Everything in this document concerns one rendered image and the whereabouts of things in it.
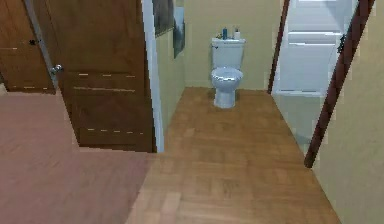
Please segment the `white toilet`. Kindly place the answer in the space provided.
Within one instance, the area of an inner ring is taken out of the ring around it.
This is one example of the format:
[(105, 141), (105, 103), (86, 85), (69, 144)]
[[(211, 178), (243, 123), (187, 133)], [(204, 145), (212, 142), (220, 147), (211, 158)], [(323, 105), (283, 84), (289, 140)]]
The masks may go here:
[(243, 78), (241, 65), (245, 39), (211, 39), (212, 71), (210, 74), (215, 89), (214, 105), (228, 109), (235, 106), (236, 89)]

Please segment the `brown wooden room door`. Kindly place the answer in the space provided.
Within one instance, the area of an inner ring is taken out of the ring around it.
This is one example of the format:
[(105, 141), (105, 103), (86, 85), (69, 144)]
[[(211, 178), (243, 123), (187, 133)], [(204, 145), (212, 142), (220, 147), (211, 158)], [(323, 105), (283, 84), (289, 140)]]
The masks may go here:
[(0, 0), (0, 76), (10, 92), (54, 94), (24, 0)]
[(153, 153), (142, 1), (24, 1), (77, 144)]

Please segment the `white panelled room door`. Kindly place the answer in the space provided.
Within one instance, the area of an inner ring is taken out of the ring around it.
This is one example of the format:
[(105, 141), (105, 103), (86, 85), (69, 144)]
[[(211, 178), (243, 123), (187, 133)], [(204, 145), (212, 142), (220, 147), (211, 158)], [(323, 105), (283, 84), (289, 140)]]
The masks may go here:
[(358, 0), (289, 0), (272, 92), (325, 95)]

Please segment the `blue grey framed wall picture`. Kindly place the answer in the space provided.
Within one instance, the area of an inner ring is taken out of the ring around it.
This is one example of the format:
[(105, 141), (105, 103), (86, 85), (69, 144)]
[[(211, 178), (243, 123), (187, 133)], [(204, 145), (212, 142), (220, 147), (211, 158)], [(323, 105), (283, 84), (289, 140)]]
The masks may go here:
[(184, 8), (174, 8), (173, 49), (174, 57), (177, 57), (185, 47), (185, 21)]

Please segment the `dark framed wall picture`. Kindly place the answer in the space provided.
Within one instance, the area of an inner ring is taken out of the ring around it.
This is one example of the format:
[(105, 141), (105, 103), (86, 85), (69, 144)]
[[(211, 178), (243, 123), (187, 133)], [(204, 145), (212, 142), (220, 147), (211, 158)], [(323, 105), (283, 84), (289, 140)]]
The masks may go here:
[(174, 27), (174, 0), (152, 0), (155, 36), (159, 37)]

